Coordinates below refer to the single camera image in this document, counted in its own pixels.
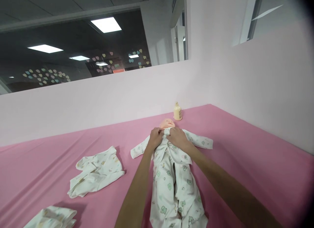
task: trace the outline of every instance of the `clothing sleeve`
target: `clothing sleeve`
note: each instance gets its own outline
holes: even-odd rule
[[[132,158],[136,158],[142,154],[144,154],[144,151],[146,149],[146,146],[148,144],[148,141],[149,141],[149,136],[140,144],[138,144],[136,147],[134,147],[132,150],[131,150],[131,157]]]
[[[193,145],[198,146],[204,149],[213,149],[213,140],[207,137],[198,136],[194,133],[191,133],[185,129],[183,129],[187,139],[193,143]]]

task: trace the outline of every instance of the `folded baby clothes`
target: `folded baby clothes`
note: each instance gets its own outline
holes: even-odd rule
[[[116,152],[112,146],[104,152],[82,158],[76,168],[83,172],[70,180],[70,198],[84,197],[88,192],[101,190],[122,177],[124,171]]]
[[[76,211],[68,208],[49,206],[42,209],[24,228],[72,228]]]

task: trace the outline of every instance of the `pant leg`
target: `pant leg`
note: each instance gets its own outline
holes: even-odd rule
[[[176,170],[176,198],[179,201],[179,213],[182,228],[206,227],[208,219],[204,214],[199,189],[196,185],[190,165],[174,164]]]
[[[174,196],[175,173],[168,154],[154,165],[150,223],[155,227],[181,227],[178,200]]]

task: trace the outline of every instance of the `white wall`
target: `white wall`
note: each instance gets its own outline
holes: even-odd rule
[[[268,27],[231,47],[235,2],[215,4],[210,103],[314,154],[313,31],[308,21]]]
[[[235,2],[188,0],[190,60],[1,95],[0,145],[166,113],[179,101],[212,103],[314,154],[307,21],[232,47]]]
[[[141,2],[141,14],[152,66],[173,62],[170,19],[166,0]]]

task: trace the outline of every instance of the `baby doll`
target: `baby doll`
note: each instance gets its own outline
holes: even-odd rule
[[[153,192],[150,222],[153,227],[206,227],[199,189],[190,170],[191,158],[166,138],[170,128],[175,127],[171,119],[161,122],[164,129],[161,144],[156,148],[154,162]],[[212,149],[213,140],[184,130],[187,139],[195,146]],[[149,136],[131,150],[132,158],[144,153]]]

